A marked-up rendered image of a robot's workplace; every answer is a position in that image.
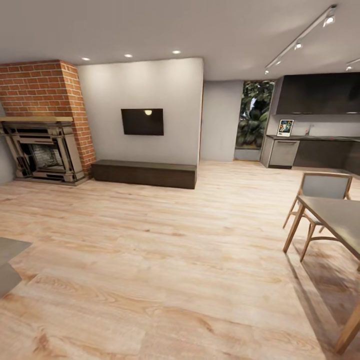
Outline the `poster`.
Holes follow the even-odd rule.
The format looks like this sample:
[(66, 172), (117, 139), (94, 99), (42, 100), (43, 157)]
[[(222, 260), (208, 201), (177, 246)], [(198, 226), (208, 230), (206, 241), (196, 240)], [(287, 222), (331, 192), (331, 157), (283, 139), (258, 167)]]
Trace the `poster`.
[(278, 127), (277, 137), (289, 137), (291, 135), (295, 119), (281, 119)]

